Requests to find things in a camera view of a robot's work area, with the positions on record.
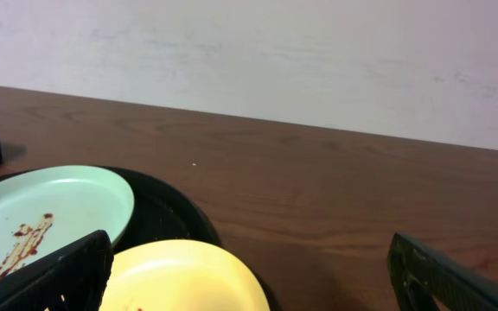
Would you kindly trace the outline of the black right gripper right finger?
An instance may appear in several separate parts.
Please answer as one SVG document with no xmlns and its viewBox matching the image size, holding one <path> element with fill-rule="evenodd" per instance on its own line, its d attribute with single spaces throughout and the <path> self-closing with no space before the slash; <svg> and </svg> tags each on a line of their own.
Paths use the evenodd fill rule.
<svg viewBox="0 0 498 311">
<path fill-rule="evenodd" d="M 399 308 L 404 311 L 497 310 L 498 284 L 414 238 L 396 233 L 387 268 Z"/>
</svg>

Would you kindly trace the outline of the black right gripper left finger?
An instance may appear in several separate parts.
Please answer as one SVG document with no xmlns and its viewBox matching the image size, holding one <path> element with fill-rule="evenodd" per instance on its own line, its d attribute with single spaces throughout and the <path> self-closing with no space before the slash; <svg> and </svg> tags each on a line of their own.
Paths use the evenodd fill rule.
<svg viewBox="0 0 498 311">
<path fill-rule="evenodd" d="M 113 262 L 97 230 L 0 279 L 0 311 L 98 311 Z"/>
</svg>

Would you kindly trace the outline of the pale green plate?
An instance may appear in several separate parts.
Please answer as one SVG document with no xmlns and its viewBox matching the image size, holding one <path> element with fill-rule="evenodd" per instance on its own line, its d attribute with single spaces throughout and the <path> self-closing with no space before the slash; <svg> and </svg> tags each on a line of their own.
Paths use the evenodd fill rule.
<svg viewBox="0 0 498 311">
<path fill-rule="evenodd" d="M 59 166 L 0 181 L 0 279 L 97 230 L 116 243 L 133 209 L 131 186 L 104 168 Z"/>
</svg>

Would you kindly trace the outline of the yellow plate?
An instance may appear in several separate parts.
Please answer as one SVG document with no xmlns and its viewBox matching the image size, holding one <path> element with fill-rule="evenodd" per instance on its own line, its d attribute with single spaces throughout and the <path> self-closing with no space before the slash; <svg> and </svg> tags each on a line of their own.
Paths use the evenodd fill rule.
<svg viewBox="0 0 498 311">
<path fill-rule="evenodd" d="M 194 240 L 164 240 L 117 254 L 101 310 L 269 311 L 265 292 L 230 252 Z"/>
</svg>

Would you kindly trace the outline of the round black tray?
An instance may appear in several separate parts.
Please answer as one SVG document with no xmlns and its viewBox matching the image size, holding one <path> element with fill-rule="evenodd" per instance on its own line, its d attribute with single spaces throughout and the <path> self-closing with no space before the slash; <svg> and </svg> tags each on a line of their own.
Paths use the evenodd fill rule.
<svg viewBox="0 0 498 311">
<path fill-rule="evenodd" d="M 116 253 L 134 246 L 168 239 L 197 240 L 222 247 L 218 232 L 207 215 L 185 194 L 152 175 L 106 167 L 130 185 L 135 206 Z"/>
</svg>

